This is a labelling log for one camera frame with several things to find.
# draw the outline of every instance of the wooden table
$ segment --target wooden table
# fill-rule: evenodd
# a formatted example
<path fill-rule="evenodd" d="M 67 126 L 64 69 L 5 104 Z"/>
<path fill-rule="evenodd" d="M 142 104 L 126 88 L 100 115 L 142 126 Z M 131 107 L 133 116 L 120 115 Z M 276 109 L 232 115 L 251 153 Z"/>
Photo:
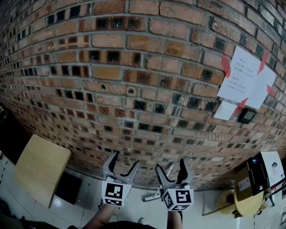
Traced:
<path fill-rule="evenodd" d="M 71 151 L 37 135 L 24 148 L 15 168 L 15 179 L 42 206 L 50 208 Z"/>
<path fill-rule="evenodd" d="M 258 212 L 261 207 L 264 197 L 264 192 L 258 193 L 255 196 L 251 196 L 242 201 L 238 201 L 236 197 L 236 189 L 234 189 L 234 201 L 236 204 L 236 209 L 242 216 L 253 216 Z"/>

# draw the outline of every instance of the white marker cube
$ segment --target white marker cube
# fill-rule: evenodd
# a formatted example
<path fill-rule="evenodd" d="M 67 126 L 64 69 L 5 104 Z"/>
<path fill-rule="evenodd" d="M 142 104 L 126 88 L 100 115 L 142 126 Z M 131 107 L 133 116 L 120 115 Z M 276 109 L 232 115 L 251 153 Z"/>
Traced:
<path fill-rule="evenodd" d="M 124 206 L 132 186 L 115 182 L 102 181 L 102 200 L 109 205 Z"/>
<path fill-rule="evenodd" d="M 167 189 L 162 197 L 168 211 L 184 211 L 193 205 L 193 189 Z"/>

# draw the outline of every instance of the black electronic device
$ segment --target black electronic device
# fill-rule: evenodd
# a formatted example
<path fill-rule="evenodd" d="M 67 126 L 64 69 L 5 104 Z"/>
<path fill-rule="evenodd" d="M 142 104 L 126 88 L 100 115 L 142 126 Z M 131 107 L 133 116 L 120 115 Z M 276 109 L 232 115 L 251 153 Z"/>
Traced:
<path fill-rule="evenodd" d="M 249 124 L 256 115 L 256 113 L 257 112 L 253 109 L 244 108 L 237 120 L 239 123 Z"/>

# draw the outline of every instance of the person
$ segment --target person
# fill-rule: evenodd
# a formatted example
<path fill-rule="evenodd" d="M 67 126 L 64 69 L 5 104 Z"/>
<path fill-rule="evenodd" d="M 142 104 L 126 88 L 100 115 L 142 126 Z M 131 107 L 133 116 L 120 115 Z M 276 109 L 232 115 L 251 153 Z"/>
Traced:
<path fill-rule="evenodd" d="M 111 216 L 117 206 L 104 204 L 94 217 L 82 229 L 152 229 L 150 225 L 134 223 L 128 221 L 118 221 L 109 223 Z M 167 229 L 183 229 L 182 213 L 168 212 Z"/>

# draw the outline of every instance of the white paper sheet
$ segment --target white paper sheet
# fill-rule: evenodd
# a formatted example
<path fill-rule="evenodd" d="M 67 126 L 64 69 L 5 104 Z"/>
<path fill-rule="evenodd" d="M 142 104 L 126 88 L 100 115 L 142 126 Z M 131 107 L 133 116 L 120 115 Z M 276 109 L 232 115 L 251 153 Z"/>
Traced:
<path fill-rule="evenodd" d="M 245 105 L 260 109 L 268 92 L 267 85 L 272 87 L 276 74 L 267 66 L 258 73 L 261 61 L 243 50 L 236 47 L 231 60 L 231 74 L 224 78 L 217 96 L 238 103 L 248 98 Z"/>

